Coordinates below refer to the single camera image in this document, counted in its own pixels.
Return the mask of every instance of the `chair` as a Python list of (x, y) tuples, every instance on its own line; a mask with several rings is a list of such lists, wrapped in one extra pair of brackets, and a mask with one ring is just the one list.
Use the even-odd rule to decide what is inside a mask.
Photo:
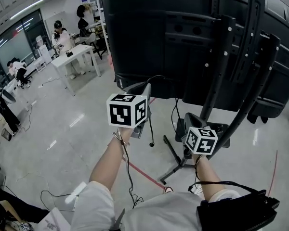
[(98, 56), (102, 59), (99, 49), (96, 47), (96, 34), (91, 33), (87, 40), (84, 41), (86, 45), (92, 45), (94, 47), (93, 53), (98, 54)]

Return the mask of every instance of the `black cap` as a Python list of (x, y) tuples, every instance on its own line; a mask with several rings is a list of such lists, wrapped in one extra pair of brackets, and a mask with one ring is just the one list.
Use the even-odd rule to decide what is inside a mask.
[(54, 26), (55, 29), (59, 29), (59, 28), (62, 27), (62, 23), (61, 23), (61, 21), (56, 21), (56, 22), (53, 24), (53, 26)]

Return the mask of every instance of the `white tiled floor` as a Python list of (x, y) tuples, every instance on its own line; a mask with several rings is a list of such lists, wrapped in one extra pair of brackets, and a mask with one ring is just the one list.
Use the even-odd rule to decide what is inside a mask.
[[(55, 195), (71, 193), (82, 182), (88, 182), (90, 172), (112, 137), (113, 127), (107, 122), (106, 100), (110, 94), (119, 92), (113, 82), (114, 74), (109, 69), (106, 57), (98, 59), (102, 76), (91, 73), (77, 77), (76, 96), (71, 96), (60, 81), (45, 84), (56, 73), (48, 66), (33, 76), (32, 85), (24, 90), (32, 107), (31, 127), (22, 131), (10, 142), (1, 139), (0, 165), (7, 174), (6, 184), (24, 201), (43, 207), (40, 192), (50, 190)], [(171, 111), (174, 100), (155, 100), (151, 105), (155, 146), (149, 147), (151, 134), (146, 125), (141, 139), (132, 139), (129, 148), (130, 160), (140, 170), (157, 180), (174, 165), (175, 161), (163, 142), (167, 135), (179, 155), (181, 145), (174, 141), (171, 126)], [(20, 114), (24, 127), (29, 126), (28, 113), (17, 103), (11, 109)], [(201, 107), (179, 102), (181, 116), (186, 112), (200, 114)], [(230, 124), (235, 113), (214, 109), (209, 121)], [(275, 221), (265, 230), (289, 230), (289, 103), (276, 119), (265, 125), (258, 119), (256, 124), (244, 120), (231, 138), (231, 147), (221, 149), (211, 160), (223, 180), (232, 180), (255, 189), (268, 190), (271, 184), (276, 151), (278, 160), (271, 196), (280, 200)], [(162, 189), (131, 169), (134, 192), (144, 200), (162, 193)], [(167, 183), (176, 191), (187, 191), (194, 181), (192, 169), (181, 169)], [(116, 212), (131, 208), (128, 193), (129, 180), (124, 162), (115, 182), (112, 194)], [(73, 203), (65, 204), (65, 198), (53, 198), (59, 209), (72, 209)], [(53, 199), (43, 194), (48, 208), (53, 208)], [(71, 212), (64, 212), (68, 221)]]

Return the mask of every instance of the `black and white cube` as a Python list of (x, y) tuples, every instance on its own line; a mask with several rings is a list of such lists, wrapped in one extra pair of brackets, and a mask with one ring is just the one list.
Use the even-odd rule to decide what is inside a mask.
[(147, 96), (112, 94), (107, 100), (108, 123), (135, 128), (147, 117)]
[(189, 128), (185, 145), (193, 154), (211, 155), (217, 143), (214, 130), (203, 128)]

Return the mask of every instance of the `black monitor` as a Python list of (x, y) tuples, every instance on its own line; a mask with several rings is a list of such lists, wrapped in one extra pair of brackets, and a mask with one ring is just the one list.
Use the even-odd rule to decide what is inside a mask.
[(229, 59), (214, 108), (238, 111), (269, 35), (281, 39), (271, 74), (253, 105), (277, 117), (289, 99), (289, 7), (280, 0), (103, 0), (121, 89), (155, 75), (152, 96), (204, 105), (212, 85), (221, 16), (235, 18)]

